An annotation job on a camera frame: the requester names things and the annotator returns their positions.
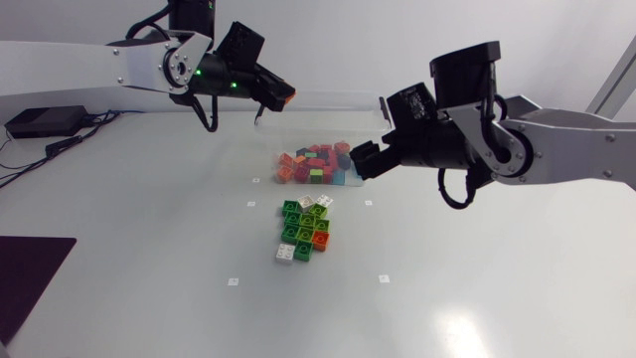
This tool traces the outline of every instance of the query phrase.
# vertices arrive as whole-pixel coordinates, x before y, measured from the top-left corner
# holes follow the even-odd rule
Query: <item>green block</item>
[[[316,223],[316,217],[311,214],[300,215],[300,226],[303,228],[313,229]]]
[[[314,230],[310,228],[300,228],[298,230],[298,234],[296,235],[296,239],[298,239],[298,243],[301,241],[311,243],[311,239],[314,236]]]
[[[287,214],[285,215],[285,224],[300,224],[300,213],[287,212]]]
[[[282,215],[287,215],[287,213],[298,213],[298,202],[285,200],[282,205]]]
[[[329,233],[329,220],[324,220],[324,219],[316,220],[316,225],[314,225],[314,229],[316,231]]]
[[[287,244],[296,245],[296,242],[298,241],[298,239],[296,239],[296,235],[298,235],[299,231],[300,227],[287,224],[285,225],[285,229],[282,230],[280,239]]]
[[[322,184],[322,169],[311,169],[309,171],[309,182],[311,184]]]
[[[327,208],[320,204],[314,204],[311,209],[309,209],[309,214],[313,214],[320,219],[325,219],[327,216]]]
[[[311,253],[314,251],[314,245],[307,242],[299,241],[294,250],[294,258],[297,260],[308,262],[311,259]]]

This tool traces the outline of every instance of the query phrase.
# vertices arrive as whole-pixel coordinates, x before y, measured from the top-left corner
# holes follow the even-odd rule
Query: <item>white block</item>
[[[316,204],[320,204],[320,205],[324,206],[325,208],[329,208],[329,206],[333,202],[334,202],[334,200],[331,199],[330,197],[326,196],[325,194],[321,195],[320,198],[316,199]]]
[[[294,249],[293,245],[280,244],[278,253],[276,253],[276,260],[281,264],[291,265],[294,261]]]
[[[309,195],[305,195],[304,197],[298,199],[298,204],[300,204],[300,211],[306,213],[314,205],[314,200],[311,199]]]

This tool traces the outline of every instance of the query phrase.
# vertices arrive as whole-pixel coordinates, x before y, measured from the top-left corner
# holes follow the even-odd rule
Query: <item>table surface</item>
[[[491,184],[464,211],[433,169],[280,185],[252,120],[222,113],[209,134],[192,113],[125,115],[3,189],[2,235],[78,238],[11,356],[636,356],[626,185]],[[283,266],[278,211],[304,194],[335,200],[331,244]]]

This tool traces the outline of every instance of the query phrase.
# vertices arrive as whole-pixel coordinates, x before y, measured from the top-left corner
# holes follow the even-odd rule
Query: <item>building block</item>
[[[324,206],[325,208],[329,208],[329,206],[333,202],[334,202],[334,200],[331,199],[330,197],[326,196],[325,194],[321,195],[318,199],[316,199],[316,204],[320,204],[320,205]]]
[[[351,151],[351,146],[346,142],[339,142],[334,144],[334,149],[338,154],[347,154]]]
[[[294,262],[294,248],[293,245],[280,244],[278,245],[278,252],[276,253],[276,261],[285,264],[291,265]]]
[[[300,224],[300,213],[287,213],[285,215],[285,224],[293,224],[293,225],[299,225]]]
[[[342,170],[336,170],[331,184],[345,185],[345,172]]]
[[[298,239],[298,241],[296,242],[296,244],[298,244],[301,241],[304,242],[311,242],[311,238],[313,238],[314,236],[314,230],[309,229],[309,228],[300,228],[300,230],[298,230],[298,234],[296,234],[296,239]]]
[[[306,183],[307,178],[309,178],[309,169],[305,167],[298,167],[294,174],[294,179],[296,179],[299,183]]]
[[[305,195],[298,199],[299,209],[302,213],[308,213],[309,209],[314,205],[314,200],[309,195]]]
[[[318,219],[314,224],[314,230],[329,233],[329,220]]]
[[[310,169],[322,169],[325,166],[325,160],[319,158],[309,158],[307,160],[307,165],[309,165]]]
[[[294,258],[297,260],[308,262],[311,259],[311,253],[314,251],[314,245],[311,242],[298,242],[294,251]]]
[[[313,214],[302,214],[300,216],[300,226],[303,228],[313,229],[315,223],[316,223],[316,217]]]
[[[280,167],[280,169],[278,169],[278,172],[276,173],[276,178],[281,183],[286,183],[290,181],[293,176],[294,176],[294,171],[287,166]]]
[[[309,182],[311,184],[322,184],[322,169],[309,170]]]
[[[300,227],[292,224],[285,225],[285,228],[282,230],[282,234],[280,235],[280,240],[284,241],[287,244],[296,245],[298,241],[298,232],[300,231]]]
[[[327,216],[327,208],[316,203],[309,209],[309,214],[316,216],[318,219],[324,219]]]
[[[351,158],[347,154],[338,154],[338,166],[340,169],[348,170],[351,168]]]
[[[327,250],[327,246],[329,245],[329,233],[319,231],[314,232],[311,242],[314,244],[315,250],[324,252]]]
[[[278,165],[291,168],[294,166],[294,160],[292,157],[289,156],[289,154],[282,153],[280,154],[280,157],[278,158]]]
[[[285,200],[282,204],[282,215],[286,215],[287,213],[297,213],[300,209],[298,209],[298,202],[292,200]]]

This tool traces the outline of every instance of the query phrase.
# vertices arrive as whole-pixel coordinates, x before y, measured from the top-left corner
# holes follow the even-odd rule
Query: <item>transparent plastic bin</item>
[[[347,168],[345,157],[349,153],[344,153],[346,145],[335,144],[346,143],[351,150],[366,141],[378,141],[392,129],[385,100],[365,91],[299,91],[283,112],[263,109],[254,124],[256,132],[264,138],[270,156],[269,174],[286,185],[362,186],[364,181],[357,174],[353,161]],[[298,158],[299,150],[316,149],[313,146],[322,146],[315,152],[316,158],[324,161],[322,169],[320,161],[310,162],[310,158],[301,161],[302,158]],[[294,161],[290,167],[284,159],[281,164],[283,154]],[[281,169],[283,166],[291,171]],[[309,171],[323,170],[322,179],[318,180],[319,172],[315,171],[315,175],[309,175],[303,181],[304,173],[299,169],[303,166]]]

